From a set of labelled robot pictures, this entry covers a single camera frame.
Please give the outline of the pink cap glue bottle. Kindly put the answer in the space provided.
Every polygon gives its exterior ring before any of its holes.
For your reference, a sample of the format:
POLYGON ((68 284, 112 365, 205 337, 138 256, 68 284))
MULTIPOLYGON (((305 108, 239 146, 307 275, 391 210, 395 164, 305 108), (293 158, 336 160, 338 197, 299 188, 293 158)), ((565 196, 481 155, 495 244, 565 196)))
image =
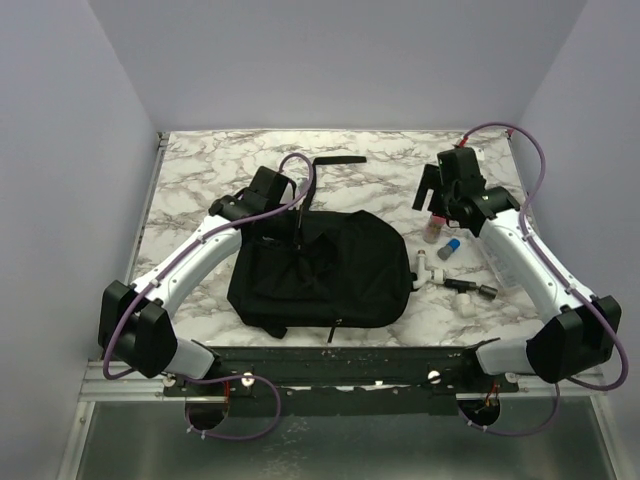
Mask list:
POLYGON ((423 240, 428 244, 435 244, 439 240, 445 225, 446 219, 444 217, 431 214, 423 230, 423 240))

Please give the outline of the black student backpack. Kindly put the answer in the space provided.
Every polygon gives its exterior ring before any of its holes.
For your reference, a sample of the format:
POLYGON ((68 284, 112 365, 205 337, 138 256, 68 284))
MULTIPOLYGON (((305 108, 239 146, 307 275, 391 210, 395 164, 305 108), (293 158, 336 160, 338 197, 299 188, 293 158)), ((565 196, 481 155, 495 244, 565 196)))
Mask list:
POLYGON ((405 241, 364 211, 303 204, 243 225, 227 299, 242 322, 283 338, 293 327, 381 328, 404 313, 413 289, 405 241))

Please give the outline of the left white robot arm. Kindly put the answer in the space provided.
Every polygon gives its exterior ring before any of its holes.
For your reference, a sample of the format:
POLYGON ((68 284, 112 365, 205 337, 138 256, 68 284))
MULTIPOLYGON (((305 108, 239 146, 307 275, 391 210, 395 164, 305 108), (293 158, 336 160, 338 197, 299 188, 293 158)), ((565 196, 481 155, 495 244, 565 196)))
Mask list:
POLYGON ((280 170, 259 168, 239 194, 215 200, 194 233, 158 266, 129 284, 109 284, 98 333, 104 377, 170 374, 186 377, 201 395, 214 393, 222 380, 215 354, 178 336, 171 318, 195 287, 240 249, 243 227, 291 211, 308 195, 313 181, 312 170, 297 187, 280 170))

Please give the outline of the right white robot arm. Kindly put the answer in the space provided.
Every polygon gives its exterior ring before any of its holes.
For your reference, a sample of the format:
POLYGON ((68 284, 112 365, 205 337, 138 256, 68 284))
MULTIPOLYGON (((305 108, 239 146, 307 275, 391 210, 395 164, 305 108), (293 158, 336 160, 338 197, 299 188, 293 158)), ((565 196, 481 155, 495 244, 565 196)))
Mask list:
POLYGON ((543 327, 530 338, 488 341, 460 367, 460 379, 480 392, 503 373, 557 383, 607 362, 622 309, 599 297, 557 261, 530 226, 523 207, 503 187, 487 187, 476 153, 455 147, 425 166, 413 207, 467 229, 514 274, 543 327))

